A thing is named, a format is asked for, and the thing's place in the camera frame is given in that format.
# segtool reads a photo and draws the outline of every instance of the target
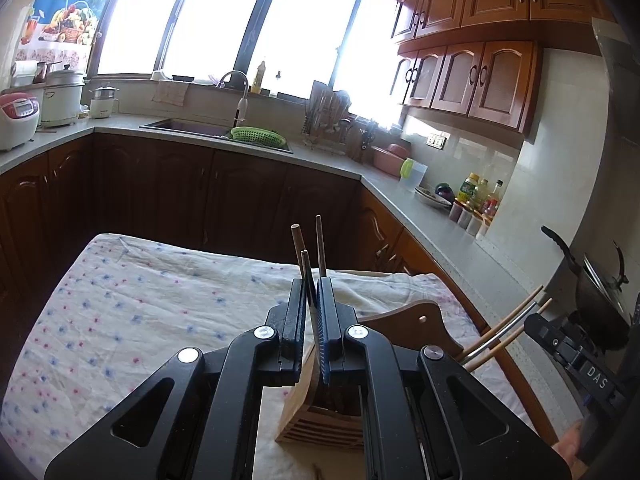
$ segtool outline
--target countertop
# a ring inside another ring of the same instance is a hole
[[[447,211],[430,208],[401,187],[396,179],[371,166],[341,155],[289,141],[293,153],[276,152],[220,139],[140,128],[156,117],[116,114],[106,120],[80,120],[51,132],[37,132],[33,140],[0,154],[0,174],[51,148],[94,132],[171,140],[209,146],[297,164],[360,180],[422,244],[458,284],[489,325],[495,325],[526,296],[526,291],[456,224]],[[526,335],[508,347],[558,434],[581,417],[572,394],[544,351]]]

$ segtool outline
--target plate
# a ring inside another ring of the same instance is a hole
[[[415,188],[415,192],[416,192],[416,196],[418,197],[418,200],[430,207],[434,207],[438,209],[438,208],[448,208],[452,206],[449,200],[446,200],[445,198],[439,195],[433,194],[431,191],[428,191],[423,187]]]

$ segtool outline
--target green colander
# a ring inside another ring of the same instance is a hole
[[[277,134],[276,132],[261,130],[260,128],[238,126],[237,128],[233,128],[231,130],[230,136],[233,140],[242,140],[242,142],[253,142],[254,144],[269,146],[270,148],[284,148],[287,145],[287,141],[283,136]]]

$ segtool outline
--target kitchen sink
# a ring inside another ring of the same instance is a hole
[[[212,139],[226,140],[236,144],[247,144],[249,146],[259,146],[265,150],[273,150],[274,152],[293,153],[286,144],[284,148],[272,148],[256,142],[245,142],[244,140],[235,140],[229,137],[229,128],[224,126],[216,126],[215,124],[198,123],[196,121],[183,121],[182,119],[163,119],[151,124],[145,124],[140,128],[148,128],[149,130],[159,130],[162,132],[178,132],[180,134],[191,134]]]

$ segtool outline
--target pot handle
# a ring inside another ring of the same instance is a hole
[[[622,255],[622,250],[620,249],[620,247],[618,247],[618,244],[615,240],[613,240],[613,244],[618,251],[618,262],[620,263],[620,272],[618,274],[618,277],[616,278],[616,287],[618,288],[618,290],[620,290],[622,284],[628,283],[629,279],[625,276],[625,257]]]
[[[582,272],[582,267],[578,264],[578,262],[575,261],[574,256],[571,254],[571,249],[569,249],[569,246],[564,242],[564,240],[562,240],[560,235],[555,231],[553,231],[552,229],[549,229],[546,225],[543,225],[540,228],[540,230],[549,238],[551,238],[558,245],[558,247],[562,249],[562,252],[564,253],[564,258],[566,259],[566,262],[569,265],[569,269],[571,269],[571,272],[574,273],[576,276],[580,276],[580,273]]]

